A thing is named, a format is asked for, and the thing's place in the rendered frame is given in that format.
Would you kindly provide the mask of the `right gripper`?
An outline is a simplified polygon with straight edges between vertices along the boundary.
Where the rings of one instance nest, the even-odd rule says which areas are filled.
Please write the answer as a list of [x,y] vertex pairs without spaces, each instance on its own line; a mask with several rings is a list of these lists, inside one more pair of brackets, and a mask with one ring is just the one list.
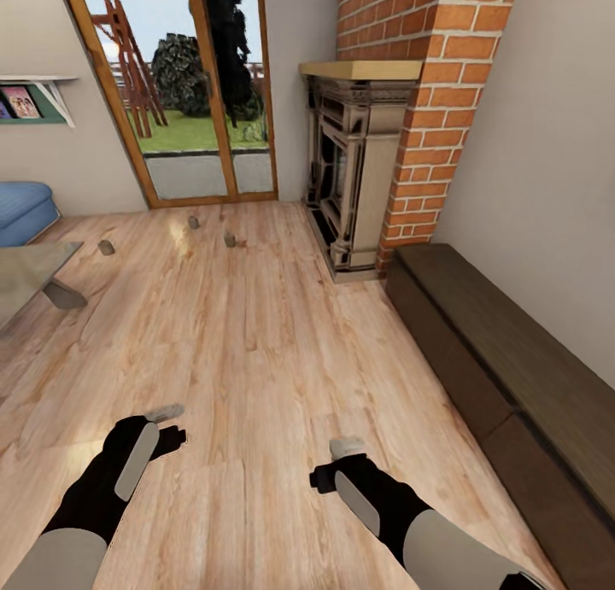
[[335,469],[340,464],[340,459],[329,464],[321,464],[309,474],[309,481],[312,488],[317,488],[319,494],[336,492]]

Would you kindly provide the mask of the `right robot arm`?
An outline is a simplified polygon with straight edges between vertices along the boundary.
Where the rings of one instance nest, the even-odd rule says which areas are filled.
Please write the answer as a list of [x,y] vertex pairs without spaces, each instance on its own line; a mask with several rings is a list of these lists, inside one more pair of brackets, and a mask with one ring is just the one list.
[[319,494],[337,492],[420,590],[552,590],[540,577],[471,537],[408,484],[376,469],[359,436],[330,441],[331,463],[309,474]]

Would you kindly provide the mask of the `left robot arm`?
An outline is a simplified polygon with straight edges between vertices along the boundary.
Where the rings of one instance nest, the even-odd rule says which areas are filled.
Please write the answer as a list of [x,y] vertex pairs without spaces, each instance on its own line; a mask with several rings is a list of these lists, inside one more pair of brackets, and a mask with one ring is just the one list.
[[177,451],[186,440],[177,425],[158,424],[184,413],[184,405],[172,403],[119,420],[0,590],[92,590],[148,462]]

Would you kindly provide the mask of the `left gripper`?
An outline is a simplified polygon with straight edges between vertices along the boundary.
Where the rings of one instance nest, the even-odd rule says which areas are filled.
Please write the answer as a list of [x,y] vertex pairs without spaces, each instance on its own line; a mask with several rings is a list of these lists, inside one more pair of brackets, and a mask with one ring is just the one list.
[[182,442],[185,442],[185,440],[185,430],[179,430],[177,425],[167,427],[166,429],[161,429],[160,440],[158,441],[158,446],[156,446],[156,449],[153,452],[153,456],[151,456],[151,460],[158,459],[158,457],[163,454],[177,451],[177,449],[182,446]]

